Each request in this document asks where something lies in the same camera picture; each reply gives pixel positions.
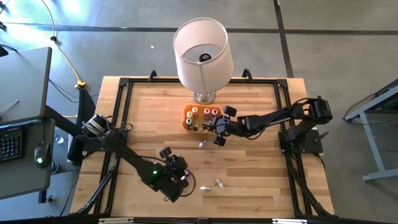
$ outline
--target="white lampshade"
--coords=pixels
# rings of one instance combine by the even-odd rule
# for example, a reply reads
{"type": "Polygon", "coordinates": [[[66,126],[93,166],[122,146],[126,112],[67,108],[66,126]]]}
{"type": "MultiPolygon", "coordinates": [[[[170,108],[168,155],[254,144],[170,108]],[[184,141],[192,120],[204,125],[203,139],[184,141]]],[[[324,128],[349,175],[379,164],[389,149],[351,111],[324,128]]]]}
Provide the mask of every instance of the white lampshade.
{"type": "Polygon", "coordinates": [[[193,92],[209,93],[220,90],[233,75],[234,65],[228,34],[225,27],[214,19],[196,18],[180,26],[174,36],[174,52],[178,77],[193,92]],[[191,49],[204,45],[219,46],[221,52],[204,62],[184,58],[191,49]]]}

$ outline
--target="keyboard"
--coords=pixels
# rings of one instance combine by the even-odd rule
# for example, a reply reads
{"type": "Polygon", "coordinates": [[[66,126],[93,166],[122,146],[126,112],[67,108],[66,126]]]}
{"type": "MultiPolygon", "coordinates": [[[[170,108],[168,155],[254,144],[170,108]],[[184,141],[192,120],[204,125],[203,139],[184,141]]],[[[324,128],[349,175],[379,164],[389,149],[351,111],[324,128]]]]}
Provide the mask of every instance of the keyboard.
{"type": "Polygon", "coordinates": [[[0,129],[0,163],[22,159],[22,128],[0,129]]]}

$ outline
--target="wooden tabletop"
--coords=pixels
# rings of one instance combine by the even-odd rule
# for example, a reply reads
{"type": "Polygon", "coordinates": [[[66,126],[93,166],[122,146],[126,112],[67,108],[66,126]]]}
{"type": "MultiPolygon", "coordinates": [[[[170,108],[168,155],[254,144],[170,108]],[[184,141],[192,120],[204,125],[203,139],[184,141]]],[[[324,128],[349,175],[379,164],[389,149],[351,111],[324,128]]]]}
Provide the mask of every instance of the wooden tabletop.
{"type": "MultiPolygon", "coordinates": [[[[104,77],[96,113],[111,116],[120,77],[104,77]]],[[[288,78],[291,101],[306,97],[304,81],[288,78]]],[[[119,122],[123,112],[122,97],[119,122]]],[[[127,145],[136,153],[159,157],[164,146],[183,156],[194,173],[194,193],[165,202],[164,195],[155,193],[140,181],[136,170],[126,161],[120,163],[114,195],[113,217],[218,217],[218,218],[288,218],[294,216],[284,155],[281,154],[277,130],[267,128],[261,137],[250,141],[227,137],[224,147],[212,142],[213,136],[191,134],[182,128],[185,105],[195,103],[192,92],[180,83],[136,83],[127,122],[134,125],[127,145]],[[199,149],[201,139],[208,139],[199,149]],[[218,187],[220,179],[224,188],[218,187]],[[199,189],[211,187],[210,192],[199,189]]],[[[272,85],[229,84],[217,92],[214,105],[230,105],[237,116],[266,114],[277,109],[272,85]]],[[[83,161],[71,212],[77,211],[93,194],[100,179],[104,153],[96,152],[83,161]]],[[[325,171],[319,158],[304,154],[303,164],[307,185],[314,196],[333,213],[325,171]]],[[[184,193],[191,191],[192,184],[184,193]]],[[[300,207],[304,211],[301,191],[300,207]]]]}

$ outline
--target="glass lamp base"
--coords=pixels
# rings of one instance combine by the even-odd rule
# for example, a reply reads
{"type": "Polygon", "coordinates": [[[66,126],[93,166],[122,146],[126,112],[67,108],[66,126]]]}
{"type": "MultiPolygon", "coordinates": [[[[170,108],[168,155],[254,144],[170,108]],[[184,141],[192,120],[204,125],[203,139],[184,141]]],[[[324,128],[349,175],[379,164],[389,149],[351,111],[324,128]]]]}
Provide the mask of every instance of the glass lamp base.
{"type": "Polygon", "coordinates": [[[209,105],[216,99],[216,92],[209,93],[193,93],[193,99],[202,105],[209,105]]]}

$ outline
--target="concrete floor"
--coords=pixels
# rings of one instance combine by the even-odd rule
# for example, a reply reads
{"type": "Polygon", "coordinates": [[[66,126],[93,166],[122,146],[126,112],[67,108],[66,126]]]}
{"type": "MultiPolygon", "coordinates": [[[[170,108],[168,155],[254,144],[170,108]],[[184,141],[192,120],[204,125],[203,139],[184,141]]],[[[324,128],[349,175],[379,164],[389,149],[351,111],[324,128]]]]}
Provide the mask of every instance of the concrete floor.
{"type": "MultiPolygon", "coordinates": [[[[92,95],[99,92],[105,75],[148,75],[151,70],[159,75],[177,73],[172,48],[174,33],[107,32],[107,27],[178,27],[194,17],[212,17],[227,28],[278,28],[272,0],[46,2],[57,25],[105,27],[103,32],[93,32],[89,27],[86,31],[57,32],[61,48],[88,83],[92,95]]],[[[353,103],[397,78],[398,35],[373,35],[371,31],[398,30],[398,1],[279,2],[285,29],[352,33],[286,35],[294,77],[305,79],[309,96],[328,99],[335,117],[331,123],[319,127],[330,132],[323,145],[335,213],[345,218],[397,222],[398,178],[368,184],[361,180],[363,174],[377,171],[376,163],[363,128],[345,124],[340,118],[353,103]],[[355,33],[358,30],[370,30],[369,35],[355,33]]],[[[41,1],[8,0],[0,21],[8,26],[7,32],[0,32],[2,44],[19,50],[51,46],[51,32],[40,26],[51,24],[41,1]]],[[[229,38],[236,76],[247,67],[255,77],[287,77],[279,34],[233,33],[229,38]]],[[[73,88],[75,76],[57,50],[53,51],[50,77],[77,95],[73,88]]],[[[59,95],[52,86],[47,104],[61,114],[77,111],[77,105],[59,95]]],[[[381,132],[378,134],[383,135],[386,129],[377,128],[381,132]]],[[[62,159],[66,147],[54,152],[62,159]]],[[[395,155],[387,157],[389,166],[397,164],[395,155]]],[[[59,215],[76,175],[77,171],[73,171],[52,178],[49,188],[49,194],[55,196],[52,203],[37,205],[37,193],[0,200],[0,220],[59,215]]]]}

